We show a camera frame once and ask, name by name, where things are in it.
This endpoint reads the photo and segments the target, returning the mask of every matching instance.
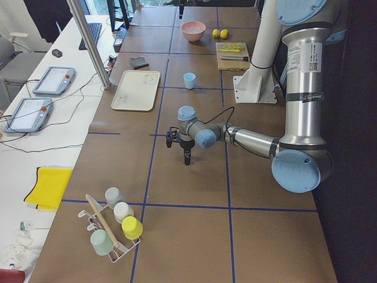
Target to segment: red object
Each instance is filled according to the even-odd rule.
[[[23,283],[24,281],[24,271],[0,268],[0,283]]]

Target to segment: lemon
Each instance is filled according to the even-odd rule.
[[[214,38],[218,38],[220,36],[220,31],[218,29],[214,29],[212,32],[212,36]]]
[[[221,33],[220,33],[220,37],[221,37],[223,40],[225,40],[225,39],[228,37],[228,34],[229,34],[228,30],[227,30],[227,29],[223,29],[223,30],[221,31]]]

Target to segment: yellow towel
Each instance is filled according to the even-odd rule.
[[[38,167],[37,181],[24,202],[35,203],[38,209],[58,209],[71,174],[72,169]]]

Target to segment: black mouse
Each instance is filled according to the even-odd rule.
[[[51,51],[51,53],[53,54],[53,56],[55,56],[57,58],[63,56],[63,52],[61,52],[59,49],[54,49],[54,50]]]

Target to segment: bowl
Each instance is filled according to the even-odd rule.
[[[182,34],[188,41],[198,41],[203,37],[206,26],[202,22],[190,21],[181,25]]]

